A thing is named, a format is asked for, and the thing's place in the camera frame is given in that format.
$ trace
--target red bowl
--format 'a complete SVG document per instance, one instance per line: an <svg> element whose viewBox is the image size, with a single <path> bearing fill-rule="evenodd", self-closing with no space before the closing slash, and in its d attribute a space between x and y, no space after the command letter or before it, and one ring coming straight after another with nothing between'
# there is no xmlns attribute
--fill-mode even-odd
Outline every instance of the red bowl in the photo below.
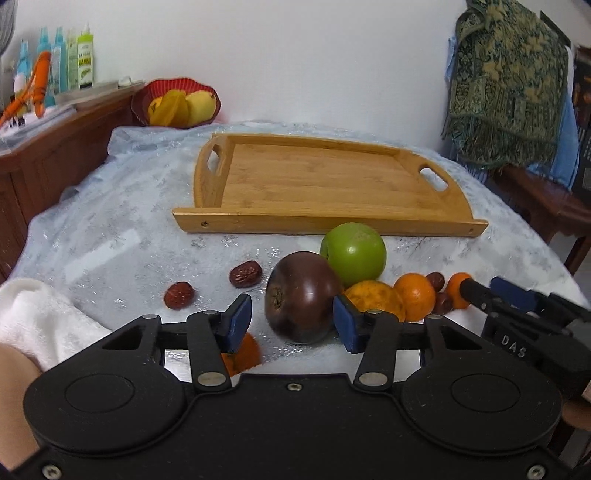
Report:
<svg viewBox="0 0 591 480"><path fill-rule="evenodd" d="M146 127L150 125L146 112L148 111L148 107L152 103L152 100L162 97L166 92L173 89L184 90L187 92L187 95L189 93L198 92L199 90L205 90L207 92L213 93L216 96L217 107L216 111L213 113L213 117L211 117L209 120L201 122L200 124L187 127L187 129L200 127L201 125L209 125L216 119L220 108L222 107L222 103L220 101L220 97L217 96L216 91L212 87L195 82L195 80L188 79L186 77L170 80L159 79L150 82L144 88L135 92L133 98L131 99L131 111L142 125L145 125Z"/></svg>

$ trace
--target mottled orange fruit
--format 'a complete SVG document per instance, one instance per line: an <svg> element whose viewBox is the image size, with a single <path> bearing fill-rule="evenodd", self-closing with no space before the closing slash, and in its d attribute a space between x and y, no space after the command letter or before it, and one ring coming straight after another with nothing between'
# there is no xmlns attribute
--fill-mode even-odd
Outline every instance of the mottled orange fruit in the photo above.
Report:
<svg viewBox="0 0 591 480"><path fill-rule="evenodd" d="M407 313L407 322L419 322L435 307L436 293L431 282L419 273L407 273L394 284Z"/></svg>
<svg viewBox="0 0 591 480"><path fill-rule="evenodd" d="M470 302L464 300L460 295L460 283L467 278L472 278L465 272L454 273L447 281L446 293L452 299L454 310L464 310L470 305Z"/></svg>
<svg viewBox="0 0 591 480"><path fill-rule="evenodd" d="M230 377L262 364L261 349L248 332L242 339L238 351L236 353L223 353L222 358Z"/></svg>
<svg viewBox="0 0 591 480"><path fill-rule="evenodd" d="M406 318L402 299L394 289L377 280L363 280L345 291L346 297L360 312L383 310L398 317L399 322Z"/></svg>

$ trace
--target round black disc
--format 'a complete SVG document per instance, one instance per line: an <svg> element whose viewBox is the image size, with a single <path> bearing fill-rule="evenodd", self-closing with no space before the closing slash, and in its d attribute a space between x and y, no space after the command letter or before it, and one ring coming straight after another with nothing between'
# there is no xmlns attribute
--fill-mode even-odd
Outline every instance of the round black disc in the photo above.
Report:
<svg viewBox="0 0 591 480"><path fill-rule="evenodd" d="M27 390L25 416L35 434L60 449L107 453L139 446L180 417L180 381L152 362L116 352L85 358L84 370L65 362Z"/></svg>
<svg viewBox="0 0 591 480"><path fill-rule="evenodd" d="M421 430L472 452L531 446L552 432L561 412L560 393L547 377L493 352L418 370L406 380L401 399Z"/></svg>

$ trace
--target green apple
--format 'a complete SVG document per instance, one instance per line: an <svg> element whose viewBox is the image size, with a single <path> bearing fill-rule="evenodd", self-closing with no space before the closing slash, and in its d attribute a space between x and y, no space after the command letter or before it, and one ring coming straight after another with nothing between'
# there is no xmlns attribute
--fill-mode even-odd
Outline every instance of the green apple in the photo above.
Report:
<svg viewBox="0 0 591 480"><path fill-rule="evenodd" d="M362 223L343 223L322 239L320 255L328 260L345 288L363 280L375 280L386 266L384 240Z"/></svg>

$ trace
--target orange tool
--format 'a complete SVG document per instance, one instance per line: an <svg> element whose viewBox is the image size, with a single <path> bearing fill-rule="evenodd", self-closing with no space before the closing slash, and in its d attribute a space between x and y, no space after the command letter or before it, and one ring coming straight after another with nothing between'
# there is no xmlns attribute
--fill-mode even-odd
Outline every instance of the orange tool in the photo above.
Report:
<svg viewBox="0 0 591 480"><path fill-rule="evenodd" d="M31 79L23 90L22 95L15 98L10 105L4 109L4 114L0 117L0 127L4 122L10 120L15 116L19 110L27 103L27 100L32 99L35 106L35 114L37 118L41 118L45 113L45 93L47 91L47 80L49 78L49 68L51 65L51 55L48 51L42 51L39 58L35 62L35 66L31 72Z"/></svg>

